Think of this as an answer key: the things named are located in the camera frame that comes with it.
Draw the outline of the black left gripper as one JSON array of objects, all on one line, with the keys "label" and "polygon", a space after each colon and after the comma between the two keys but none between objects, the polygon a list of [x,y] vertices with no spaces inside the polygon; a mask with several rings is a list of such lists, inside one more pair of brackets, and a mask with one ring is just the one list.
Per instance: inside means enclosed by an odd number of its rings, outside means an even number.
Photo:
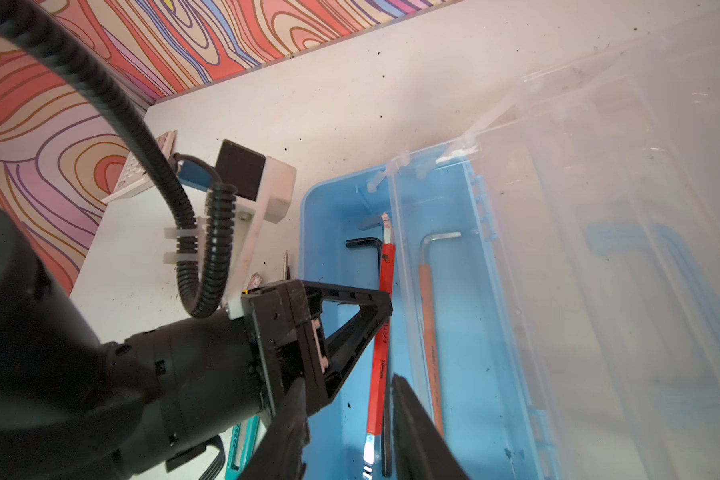
[{"label": "black left gripper", "polygon": [[[326,336],[325,302],[358,312]],[[293,280],[247,295],[241,319],[218,311],[109,344],[107,380],[143,404],[109,466],[117,477],[132,477],[161,463],[189,462],[236,423],[258,414],[274,419],[297,380],[304,382],[306,414],[318,413],[391,313],[386,292]]]}]

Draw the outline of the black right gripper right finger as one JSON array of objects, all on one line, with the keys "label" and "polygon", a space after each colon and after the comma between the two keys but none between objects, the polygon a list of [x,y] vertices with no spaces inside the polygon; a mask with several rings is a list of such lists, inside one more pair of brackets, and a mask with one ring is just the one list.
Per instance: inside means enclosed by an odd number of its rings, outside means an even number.
[{"label": "black right gripper right finger", "polygon": [[467,479],[408,381],[395,375],[392,392],[392,443],[398,479]]}]

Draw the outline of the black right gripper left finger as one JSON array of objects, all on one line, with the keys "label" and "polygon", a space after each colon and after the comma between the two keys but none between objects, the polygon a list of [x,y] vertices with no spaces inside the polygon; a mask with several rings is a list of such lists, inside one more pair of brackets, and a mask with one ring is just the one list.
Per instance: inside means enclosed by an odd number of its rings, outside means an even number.
[{"label": "black right gripper left finger", "polygon": [[239,479],[302,479],[306,472],[303,449],[310,441],[307,418],[306,386],[299,378]]}]

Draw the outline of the red hex key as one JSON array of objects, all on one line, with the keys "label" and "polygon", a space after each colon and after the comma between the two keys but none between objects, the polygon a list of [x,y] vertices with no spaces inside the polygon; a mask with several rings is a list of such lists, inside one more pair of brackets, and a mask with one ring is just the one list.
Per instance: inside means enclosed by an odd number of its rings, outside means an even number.
[{"label": "red hex key", "polygon": [[[380,250],[379,289],[389,296],[394,287],[395,245],[393,243],[392,222],[387,213],[380,216],[382,239]],[[390,460],[390,454],[383,450],[384,442],[377,446],[383,437],[385,408],[387,407],[387,376],[389,371],[389,319],[386,319],[376,334],[373,348],[372,377],[368,408],[368,422],[363,448],[363,479],[374,478],[374,465],[377,458]]]}]

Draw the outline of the orange hex key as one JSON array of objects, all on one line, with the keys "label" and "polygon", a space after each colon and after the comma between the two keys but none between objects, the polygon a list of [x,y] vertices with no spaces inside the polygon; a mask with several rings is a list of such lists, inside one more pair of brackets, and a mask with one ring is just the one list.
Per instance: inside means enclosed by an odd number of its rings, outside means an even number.
[{"label": "orange hex key", "polygon": [[437,335],[435,325],[434,293],[432,268],[429,262],[429,249],[435,242],[458,239],[459,231],[433,233],[425,236],[419,247],[419,291],[422,307],[423,342],[426,356],[426,367],[429,381],[430,398],[434,424],[439,434],[444,437],[443,401],[441,394],[440,368],[437,352]]}]

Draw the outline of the blue plastic tool box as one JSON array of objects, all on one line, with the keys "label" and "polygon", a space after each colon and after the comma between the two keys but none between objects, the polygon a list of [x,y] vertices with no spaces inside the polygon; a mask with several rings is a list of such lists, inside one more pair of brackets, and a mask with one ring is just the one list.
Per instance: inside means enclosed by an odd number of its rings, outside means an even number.
[{"label": "blue plastic tool box", "polygon": [[308,280],[378,280],[391,372],[474,479],[720,479],[720,11],[527,76],[455,140],[312,187]]}]

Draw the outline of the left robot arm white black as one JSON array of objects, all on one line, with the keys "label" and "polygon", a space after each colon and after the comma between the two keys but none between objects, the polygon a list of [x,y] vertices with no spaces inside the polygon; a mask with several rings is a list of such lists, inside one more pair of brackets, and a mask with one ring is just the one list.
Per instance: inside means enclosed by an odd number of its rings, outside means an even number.
[{"label": "left robot arm white black", "polygon": [[300,479],[307,419],[329,405],[392,312],[383,291],[302,280],[102,343],[0,209],[0,479],[129,479],[175,470],[253,416],[246,479]]}]

